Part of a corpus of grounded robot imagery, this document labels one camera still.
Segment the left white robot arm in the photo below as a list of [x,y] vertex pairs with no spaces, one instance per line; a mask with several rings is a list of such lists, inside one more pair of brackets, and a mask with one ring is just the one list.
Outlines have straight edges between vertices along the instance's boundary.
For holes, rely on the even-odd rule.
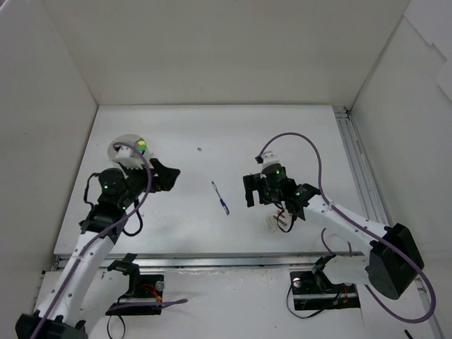
[[81,222],[81,234],[56,285],[32,314],[17,320],[18,338],[88,338],[115,301],[138,293],[135,254],[113,261],[100,281],[95,276],[124,232],[127,209],[137,213],[148,194],[170,191],[180,173],[151,158],[135,167],[121,160],[118,168],[96,174],[102,193]]

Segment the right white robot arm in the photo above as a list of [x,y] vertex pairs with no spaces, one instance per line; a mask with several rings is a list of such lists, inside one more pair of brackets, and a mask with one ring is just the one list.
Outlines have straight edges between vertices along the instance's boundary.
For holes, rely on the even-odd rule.
[[365,255],[363,262],[337,256],[325,258],[312,274],[314,286],[328,291],[339,283],[370,284],[384,297],[397,300],[417,272],[424,268],[411,231],[397,223],[390,227],[327,203],[311,184],[297,184],[275,162],[257,174],[243,177],[245,199],[254,206],[254,194],[262,205],[284,205],[293,220],[318,224]]

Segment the blue gel pen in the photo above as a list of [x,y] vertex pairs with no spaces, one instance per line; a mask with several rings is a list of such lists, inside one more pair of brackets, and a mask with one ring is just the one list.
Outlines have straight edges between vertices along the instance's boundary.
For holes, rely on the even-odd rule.
[[226,202],[223,200],[222,196],[220,195],[220,192],[218,191],[218,188],[217,188],[215,182],[212,181],[211,184],[212,184],[212,186],[213,186],[213,189],[214,189],[215,193],[216,193],[217,196],[218,196],[220,205],[222,206],[222,208],[223,208],[225,214],[226,214],[226,215],[229,215],[229,214],[230,214],[230,210],[229,210],[229,208],[227,207]]

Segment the green cap highlighter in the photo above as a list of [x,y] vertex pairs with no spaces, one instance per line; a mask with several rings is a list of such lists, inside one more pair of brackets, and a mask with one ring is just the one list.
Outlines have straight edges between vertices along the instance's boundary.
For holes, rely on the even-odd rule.
[[145,152],[146,151],[146,142],[144,140],[140,140],[138,141],[138,146],[141,150],[141,152]]

